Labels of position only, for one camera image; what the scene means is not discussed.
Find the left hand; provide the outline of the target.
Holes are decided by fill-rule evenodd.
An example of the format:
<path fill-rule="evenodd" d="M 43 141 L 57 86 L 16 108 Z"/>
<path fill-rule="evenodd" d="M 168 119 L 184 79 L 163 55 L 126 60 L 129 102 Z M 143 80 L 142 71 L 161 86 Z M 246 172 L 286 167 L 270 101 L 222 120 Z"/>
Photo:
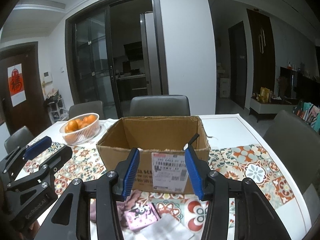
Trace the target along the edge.
<path fill-rule="evenodd" d="M 33 224 L 31 224 L 29 226 L 29 228 L 27 228 L 26 230 L 24 230 L 22 232 L 22 236 L 28 239 L 34 238 L 38 232 L 40 228 L 40 224 L 39 222 L 36 220 L 35 222 L 33 222 Z"/>

